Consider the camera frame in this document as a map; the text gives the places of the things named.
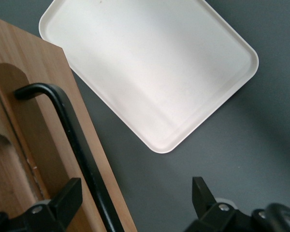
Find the gray table surface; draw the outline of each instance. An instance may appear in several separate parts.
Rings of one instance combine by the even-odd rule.
[[[180,232],[195,218],[193,176],[250,214],[290,207],[290,0],[207,0],[256,50],[256,75],[175,150],[143,142],[75,75],[140,232]],[[0,0],[0,18],[39,36],[51,0]]]

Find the black rod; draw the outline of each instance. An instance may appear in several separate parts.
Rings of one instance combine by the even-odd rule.
[[[106,230],[123,232],[118,214],[66,93],[56,85],[44,83],[27,85],[14,91],[19,100],[28,100],[41,94],[48,96],[56,109]]]

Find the white tray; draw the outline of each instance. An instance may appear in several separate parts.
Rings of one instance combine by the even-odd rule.
[[[174,149],[259,64],[204,0],[54,0],[39,27],[157,153]]]

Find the metal screw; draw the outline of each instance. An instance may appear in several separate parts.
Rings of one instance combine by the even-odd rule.
[[[226,204],[220,204],[219,209],[221,209],[221,211],[229,211],[230,208],[226,205]]]
[[[261,218],[265,219],[265,212],[264,211],[260,211],[258,214]]]
[[[42,209],[43,209],[43,207],[39,205],[39,206],[37,206],[37,207],[34,207],[34,208],[31,210],[31,212],[32,212],[33,214],[37,214],[37,213],[39,213]]]

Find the black clamp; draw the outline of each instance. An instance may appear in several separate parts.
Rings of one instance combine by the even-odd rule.
[[[273,203],[247,216],[218,203],[201,177],[193,178],[192,202],[199,219],[186,232],[290,232],[290,208]]]
[[[0,212],[0,232],[65,232],[83,202],[80,178],[72,178],[48,203],[9,219]]]

